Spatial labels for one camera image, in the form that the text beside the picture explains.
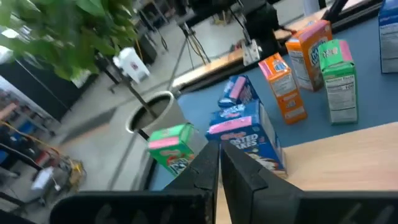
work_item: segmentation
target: blue cereal box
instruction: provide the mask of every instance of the blue cereal box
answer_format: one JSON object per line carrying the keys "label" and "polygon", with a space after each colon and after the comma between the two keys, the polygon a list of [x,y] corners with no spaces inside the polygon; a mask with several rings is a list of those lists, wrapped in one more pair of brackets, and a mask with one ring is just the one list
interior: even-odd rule
{"label": "blue cereal box", "polygon": [[398,1],[385,0],[379,12],[382,73],[398,72]]}
{"label": "blue cereal box", "polygon": [[246,75],[236,75],[229,78],[223,95],[218,100],[218,106],[230,108],[234,105],[249,103],[258,98],[249,78]]}
{"label": "blue cereal box", "polygon": [[259,100],[214,112],[206,137],[227,140],[279,177],[287,177],[279,139]]}

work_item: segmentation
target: white plant pot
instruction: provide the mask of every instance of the white plant pot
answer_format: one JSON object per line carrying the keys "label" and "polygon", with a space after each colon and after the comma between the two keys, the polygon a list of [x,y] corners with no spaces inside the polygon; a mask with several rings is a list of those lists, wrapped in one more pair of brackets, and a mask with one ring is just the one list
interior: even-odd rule
{"label": "white plant pot", "polygon": [[[181,111],[180,105],[178,105],[177,100],[174,98],[173,93],[171,93],[170,91],[160,91],[158,93],[155,93],[152,97],[145,99],[145,101],[150,103],[156,98],[164,96],[170,98],[166,109],[164,109],[161,114],[158,114],[158,117],[153,122],[151,122],[151,124],[147,125],[144,128],[141,128],[148,136],[150,136],[156,130],[169,128],[187,122],[184,114]],[[140,110],[143,110],[142,105],[137,110],[135,110],[133,114],[127,119],[126,130],[130,133],[133,133],[133,130],[131,129],[131,121],[136,118],[136,115]]]}

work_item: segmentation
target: cardboard box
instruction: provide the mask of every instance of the cardboard box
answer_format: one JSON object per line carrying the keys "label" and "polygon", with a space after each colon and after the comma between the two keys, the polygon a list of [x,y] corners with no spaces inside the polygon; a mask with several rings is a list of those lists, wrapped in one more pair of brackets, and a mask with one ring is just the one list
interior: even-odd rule
{"label": "cardboard box", "polygon": [[398,2],[383,1],[379,12],[382,73],[398,72]]}
{"label": "cardboard box", "polygon": [[278,176],[287,177],[279,138],[259,100],[214,112],[206,137],[229,141]]}
{"label": "cardboard box", "polygon": [[218,100],[218,106],[221,109],[230,108],[234,105],[249,103],[258,98],[249,78],[246,75],[236,75],[230,77],[226,83],[223,95]]}
{"label": "cardboard box", "polygon": [[333,124],[358,121],[356,70],[348,43],[331,40],[318,48]]}
{"label": "cardboard box", "polygon": [[285,122],[292,124],[305,119],[307,112],[304,109],[300,91],[291,69],[279,53],[259,62],[259,66],[274,92]]}
{"label": "cardboard box", "polygon": [[320,20],[298,31],[286,42],[295,77],[300,87],[317,91],[323,86],[318,46],[331,39],[330,22]]}
{"label": "cardboard box", "polygon": [[207,144],[192,124],[180,124],[151,134],[148,151],[174,176],[179,175]]}

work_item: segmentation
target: yellow cable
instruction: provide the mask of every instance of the yellow cable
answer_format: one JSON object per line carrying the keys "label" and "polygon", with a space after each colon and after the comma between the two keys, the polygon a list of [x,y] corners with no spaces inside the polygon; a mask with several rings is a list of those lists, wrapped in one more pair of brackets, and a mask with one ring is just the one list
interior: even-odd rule
{"label": "yellow cable", "polygon": [[81,174],[81,170],[79,168],[79,165],[77,165],[77,164],[75,165],[75,163],[70,158],[68,158],[68,156],[62,154],[57,148],[52,147],[49,144],[47,144],[47,143],[45,143],[45,142],[43,142],[43,141],[31,136],[31,135],[28,135],[28,134],[25,134],[25,133],[22,133],[22,132],[18,131],[16,128],[14,128],[13,126],[11,126],[10,124],[8,124],[8,123],[6,123],[4,121],[0,120],[0,123],[6,125],[7,127],[11,128],[11,129],[13,129],[15,132],[19,133],[20,135],[25,136],[27,138],[30,138],[31,140],[33,140],[35,142],[38,142],[38,143],[44,145],[45,147],[50,148],[51,150],[55,151],[58,156],[67,157],[67,159],[68,159],[68,161],[70,163],[70,167],[72,168],[72,170],[77,170],[79,172],[79,174]]}
{"label": "yellow cable", "polygon": [[195,48],[197,49],[197,51],[199,52],[199,57],[201,58],[203,64],[206,64],[206,61],[205,61],[205,59],[203,58],[203,56],[202,56],[202,54],[201,54],[201,50],[199,49],[198,43],[196,42],[195,38],[192,38],[192,42],[193,42]]}
{"label": "yellow cable", "polygon": [[64,157],[66,157],[66,155],[62,154],[62,153],[61,153],[58,149],[56,149],[55,147],[52,147],[52,146],[48,145],[47,143],[45,143],[45,142],[43,142],[43,141],[41,141],[41,140],[39,140],[39,139],[37,139],[37,138],[31,136],[31,135],[28,135],[28,134],[25,134],[25,133],[22,133],[22,132],[18,131],[16,128],[14,128],[13,126],[11,126],[10,124],[8,124],[8,123],[6,123],[6,122],[4,122],[4,121],[0,121],[0,123],[3,124],[3,125],[5,125],[5,126],[7,126],[8,128],[13,129],[13,130],[14,130],[15,132],[17,132],[18,134],[20,134],[20,135],[22,135],[22,136],[25,136],[25,137],[27,137],[27,138],[30,138],[31,140],[33,140],[33,141],[35,141],[35,142],[38,142],[38,143],[44,145],[45,147],[50,148],[51,150],[55,151],[59,156],[64,156]]}
{"label": "yellow cable", "polygon": [[137,48],[138,48],[138,52],[139,52],[139,57],[141,58],[142,62],[144,63],[144,58],[142,57],[142,52],[141,52],[141,48],[139,46],[138,39],[136,39],[136,44],[137,44]]}

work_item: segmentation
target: green leaves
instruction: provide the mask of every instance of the green leaves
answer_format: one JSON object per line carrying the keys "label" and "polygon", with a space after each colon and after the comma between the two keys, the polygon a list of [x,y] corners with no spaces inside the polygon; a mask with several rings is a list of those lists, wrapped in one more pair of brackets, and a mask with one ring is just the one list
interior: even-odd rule
{"label": "green leaves", "polygon": [[0,45],[36,67],[46,63],[66,80],[98,73],[95,54],[116,55],[134,45],[132,0],[0,0],[0,26],[23,39],[0,35]]}
{"label": "green leaves", "polygon": [[2,0],[0,5],[0,26],[9,26],[11,20],[11,1]]}
{"label": "green leaves", "polygon": [[105,16],[101,0],[76,0],[77,6],[93,16]]}
{"label": "green leaves", "polygon": [[104,55],[114,55],[115,51],[112,46],[109,44],[109,38],[102,39],[95,35],[95,33],[91,30],[83,29],[83,35],[86,35],[85,38],[90,41],[90,43],[94,46],[94,48],[98,49]]}

